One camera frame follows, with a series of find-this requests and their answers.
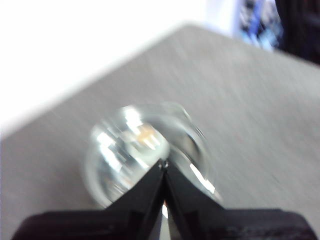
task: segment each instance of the gray table surface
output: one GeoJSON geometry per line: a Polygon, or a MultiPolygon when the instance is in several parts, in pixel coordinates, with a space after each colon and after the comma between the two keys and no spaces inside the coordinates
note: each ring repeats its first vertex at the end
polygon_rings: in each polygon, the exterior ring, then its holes
{"type": "Polygon", "coordinates": [[[130,104],[182,104],[213,152],[224,206],[302,213],[320,234],[320,68],[185,26],[1,142],[1,236],[27,216],[92,209],[92,126],[130,104]]]}

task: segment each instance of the dark object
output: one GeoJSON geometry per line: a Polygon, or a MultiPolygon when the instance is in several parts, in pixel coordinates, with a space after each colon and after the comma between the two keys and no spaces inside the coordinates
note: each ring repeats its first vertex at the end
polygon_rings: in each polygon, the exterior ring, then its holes
{"type": "Polygon", "coordinates": [[[106,210],[48,212],[27,218],[14,240],[148,239],[166,201],[181,236],[193,239],[315,240],[299,214],[222,208],[173,164],[159,160],[106,210]]]}
{"type": "Polygon", "coordinates": [[[283,35],[279,48],[320,64],[320,0],[276,0],[283,35]]]}

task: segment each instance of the clear glass bulb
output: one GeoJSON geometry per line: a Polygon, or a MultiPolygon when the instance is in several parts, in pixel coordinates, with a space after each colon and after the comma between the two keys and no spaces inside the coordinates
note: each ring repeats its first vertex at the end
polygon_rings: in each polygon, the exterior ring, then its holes
{"type": "Polygon", "coordinates": [[[185,109],[171,102],[126,106],[96,125],[83,164],[84,182],[92,197],[108,207],[168,157],[197,188],[219,200],[204,137],[185,109]]]}

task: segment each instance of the white wall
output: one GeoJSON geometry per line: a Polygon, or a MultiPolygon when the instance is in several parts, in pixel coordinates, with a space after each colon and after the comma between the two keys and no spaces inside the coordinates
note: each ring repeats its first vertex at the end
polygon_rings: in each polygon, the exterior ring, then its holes
{"type": "Polygon", "coordinates": [[[2,137],[177,26],[217,25],[210,11],[215,16],[232,1],[2,0],[2,137]]]}

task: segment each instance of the glass bulb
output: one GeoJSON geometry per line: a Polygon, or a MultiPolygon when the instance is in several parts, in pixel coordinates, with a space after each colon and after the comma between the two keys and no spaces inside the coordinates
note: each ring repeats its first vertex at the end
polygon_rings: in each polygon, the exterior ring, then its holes
{"type": "Polygon", "coordinates": [[[171,102],[126,106],[96,125],[83,164],[84,182],[92,197],[108,207],[168,157],[197,188],[219,200],[204,137],[185,109],[171,102]]]}

